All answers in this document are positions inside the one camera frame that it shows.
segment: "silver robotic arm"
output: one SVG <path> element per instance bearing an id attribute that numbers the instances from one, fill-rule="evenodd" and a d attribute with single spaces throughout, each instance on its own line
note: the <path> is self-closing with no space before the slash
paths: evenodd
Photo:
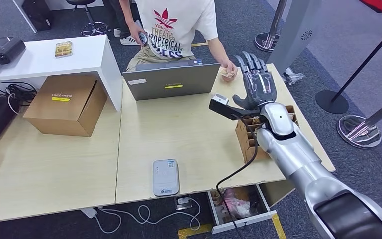
<path id="1" fill-rule="evenodd" d="M 228 106 L 227 100 L 219 100 L 219 96 L 213 97 L 210 109 L 232 120 L 260 116 L 264 127 L 256 132 L 259 146 L 295 185 L 323 238 L 382 239 L 382 208 L 339 181 L 321 164 L 313 146 L 290 120 L 286 107 L 275 102 L 276 88 L 264 62 L 243 53 L 247 64 L 237 58 L 247 97 L 234 95 L 233 100 L 244 110 Z"/>

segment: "stool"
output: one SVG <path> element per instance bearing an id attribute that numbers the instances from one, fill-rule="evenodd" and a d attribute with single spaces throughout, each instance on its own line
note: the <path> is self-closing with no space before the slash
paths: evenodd
<path id="1" fill-rule="evenodd" d="M 109 27 L 103 22 L 95 22 L 92 18 L 92 15 L 89 12 L 88 4 L 95 2 L 96 0 L 66 0 L 67 3 L 74 5 L 74 10 L 77 9 L 78 6 L 84 6 L 86 10 L 87 18 L 89 19 L 88 24 L 81 31 L 81 35 L 83 36 L 97 36 L 97 35 L 105 35 L 108 31 Z"/>

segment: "wooden desk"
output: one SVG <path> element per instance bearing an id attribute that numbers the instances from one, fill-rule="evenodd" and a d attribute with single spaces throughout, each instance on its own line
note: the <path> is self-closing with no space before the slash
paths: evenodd
<path id="1" fill-rule="evenodd" d="M 296 105 L 286 85 L 272 64 L 278 91 L 277 101 L 294 105 L 299 126 L 315 152 L 330 171 L 335 168 Z M 152 190 L 152 163 L 176 159 L 179 167 L 180 194 L 208 191 L 216 183 L 243 165 L 243 156 L 235 135 L 237 122 L 211 110 L 214 93 L 228 97 L 245 96 L 242 74 L 232 83 L 219 77 L 210 94 L 180 96 L 136 102 L 124 87 L 116 203 L 155 198 Z M 251 166 L 222 184 L 236 187 L 284 180 L 272 160 L 254 161 Z"/>
<path id="2" fill-rule="evenodd" d="M 17 117 L 0 139 L 0 221 L 115 202 L 120 112 L 93 136 L 44 135 Z"/>

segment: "desk drawer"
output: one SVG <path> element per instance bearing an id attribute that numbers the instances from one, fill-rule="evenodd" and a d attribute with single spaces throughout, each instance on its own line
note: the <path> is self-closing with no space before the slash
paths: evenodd
<path id="1" fill-rule="evenodd" d="M 266 199 L 261 192 L 259 185 L 233 188 L 233 190 L 235 191 L 238 199 L 242 199 L 242 196 L 247 193 L 248 201 L 250 201 L 252 210 L 255 213 L 255 215 L 251 217 L 236 220 L 235 223 L 237 227 L 264 221 L 266 219 L 272 218 L 272 215 L 276 214 L 276 211 L 270 211 L 270 208 L 267 205 Z M 225 222 L 224 220 L 226 217 L 228 217 L 226 208 L 221 203 L 219 203 L 219 201 L 215 202 L 213 200 L 213 195 L 211 192 L 207 192 L 207 195 L 214 218 L 214 226 L 211 230 L 211 233 L 215 234 L 234 229 L 235 227 L 232 221 Z"/>

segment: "plastic bag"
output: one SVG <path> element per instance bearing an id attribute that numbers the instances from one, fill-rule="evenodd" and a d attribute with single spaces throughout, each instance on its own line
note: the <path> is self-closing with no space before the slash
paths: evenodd
<path id="1" fill-rule="evenodd" d="M 285 70 L 284 76 L 286 78 L 285 82 L 289 83 L 290 85 L 295 84 L 297 81 L 299 81 L 300 79 L 305 77 L 305 75 L 303 73 L 295 73 L 295 72 L 293 72 L 290 67 L 288 67 Z"/>
<path id="2" fill-rule="evenodd" d="M 232 189 L 226 189 L 223 197 L 233 217 L 239 219 L 251 216 L 250 202 L 237 199 Z"/>

